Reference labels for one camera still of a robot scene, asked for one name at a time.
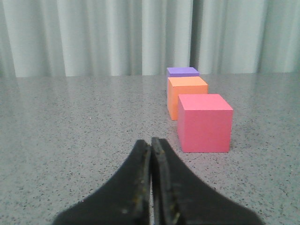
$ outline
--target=cube top face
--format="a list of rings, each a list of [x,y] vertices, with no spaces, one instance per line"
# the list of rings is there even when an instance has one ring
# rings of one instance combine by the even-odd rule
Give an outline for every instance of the cube top face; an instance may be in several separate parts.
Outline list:
[[[184,86],[204,86],[207,83],[198,76],[189,77],[169,77],[168,78],[173,87],[184,87]]]
[[[219,94],[179,94],[184,110],[229,110],[232,107]]]
[[[199,72],[193,67],[169,67],[168,77],[199,76]]]

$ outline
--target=cube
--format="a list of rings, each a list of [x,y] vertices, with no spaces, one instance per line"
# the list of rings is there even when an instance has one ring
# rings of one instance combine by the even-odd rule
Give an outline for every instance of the cube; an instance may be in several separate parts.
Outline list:
[[[199,76],[199,72],[194,67],[169,67],[168,77]]]
[[[208,84],[198,76],[169,77],[167,106],[172,120],[178,118],[179,94],[207,94]]]
[[[177,132],[183,152],[228,152],[233,109],[219,94],[179,95]]]

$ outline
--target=granite countertop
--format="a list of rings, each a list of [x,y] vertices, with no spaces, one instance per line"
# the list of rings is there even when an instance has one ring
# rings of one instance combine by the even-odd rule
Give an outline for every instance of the granite countertop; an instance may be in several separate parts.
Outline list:
[[[234,109],[229,153],[181,151],[164,75],[0,78],[0,224],[51,224],[153,136],[266,224],[300,224],[300,74],[202,78]]]

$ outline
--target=cube side face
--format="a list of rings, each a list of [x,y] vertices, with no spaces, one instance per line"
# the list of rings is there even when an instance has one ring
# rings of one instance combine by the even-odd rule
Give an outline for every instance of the cube side face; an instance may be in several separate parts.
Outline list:
[[[183,148],[185,143],[185,110],[183,108],[180,98],[178,99],[177,134],[181,147]]]
[[[187,111],[184,152],[228,152],[232,128],[231,110]]]
[[[182,87],[172,87],[172,114],[171,119],[178,119],[178,95],[179,94],[207,94],[208,86],[182,86]]]
[[[167,89],[167,108],[170,116],[173,114],[173,86],[170,79],[168,79],[168,89]]]

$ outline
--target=orange cube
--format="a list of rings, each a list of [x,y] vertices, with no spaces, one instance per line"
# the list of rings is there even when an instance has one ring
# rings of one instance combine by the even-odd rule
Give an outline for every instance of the orange cube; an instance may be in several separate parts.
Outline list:
[[[167,105],[172,120],[178,119],[179,94],[207,94],[208,84],[198,76],[169,77]]]

